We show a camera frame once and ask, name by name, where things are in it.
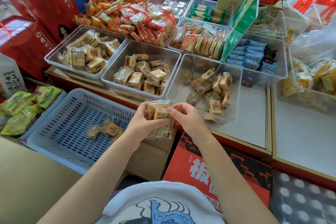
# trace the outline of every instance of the forearm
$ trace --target forearm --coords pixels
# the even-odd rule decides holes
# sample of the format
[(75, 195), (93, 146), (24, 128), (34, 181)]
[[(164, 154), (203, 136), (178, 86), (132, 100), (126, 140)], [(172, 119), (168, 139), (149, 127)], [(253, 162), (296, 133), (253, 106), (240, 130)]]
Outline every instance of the forearm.
[(133, 150), (127, 135), (115, 141), (38, 224), (92, 224), (101, 216)]
[(228, 224), (273, 224), (275, 217), (211, 135), (199, 146)]

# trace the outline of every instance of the perforated basket bottom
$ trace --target perforated basket bottom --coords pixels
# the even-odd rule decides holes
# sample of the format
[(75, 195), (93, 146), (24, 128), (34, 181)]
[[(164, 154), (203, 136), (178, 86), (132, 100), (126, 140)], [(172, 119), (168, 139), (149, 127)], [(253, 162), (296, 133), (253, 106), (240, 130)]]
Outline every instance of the perforated basket bottom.
[(123, 131), (125, 131), (128, 126), (128, 123), (124, 120), (116, 119), (111, 114), (102, 112), (99, 109), (85, 106), (83, 110), (73, 118), (74, 120), (72, 120), (65, 132), (57, 136), (57, 143), (84, 157), (97, 161), (111, 145), (112, 137), (99, 133), (97, 140), (93, 141), (87, 138), (85, 133), (93, 125), (103, 125), (108, 118), (112, 118), (114, 123), (120, 126)]

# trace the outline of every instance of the basket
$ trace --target basket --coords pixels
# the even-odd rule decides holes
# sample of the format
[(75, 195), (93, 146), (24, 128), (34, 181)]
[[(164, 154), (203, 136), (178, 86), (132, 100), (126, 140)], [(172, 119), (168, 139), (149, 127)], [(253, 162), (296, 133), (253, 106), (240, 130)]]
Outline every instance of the basket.
[(111, 145), (112, 137), (103, 133), (96, 141), (85, 136), (93, 125), (108, 119), (124, 131), (135, 110), (84, 89), (74, 89), (45, 117), (28, 137), (28, 147), (80, 174)]

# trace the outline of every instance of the store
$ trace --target store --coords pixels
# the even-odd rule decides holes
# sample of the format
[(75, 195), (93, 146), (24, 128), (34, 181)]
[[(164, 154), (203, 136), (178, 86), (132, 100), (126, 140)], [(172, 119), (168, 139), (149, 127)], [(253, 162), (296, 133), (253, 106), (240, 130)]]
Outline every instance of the store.
[(336, 223), (334, 0), (0, 4), (0, 222)]

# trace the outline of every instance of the green sign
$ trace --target green sign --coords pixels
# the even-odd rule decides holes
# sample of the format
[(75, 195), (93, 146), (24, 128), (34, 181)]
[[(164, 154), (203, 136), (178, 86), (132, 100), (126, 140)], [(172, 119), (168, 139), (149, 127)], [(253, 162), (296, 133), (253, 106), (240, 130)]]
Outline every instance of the green sign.
[(259, 0), (243, 0), (233, 15), (233, 27), (227, 39), (224, 61), (258, 16)]

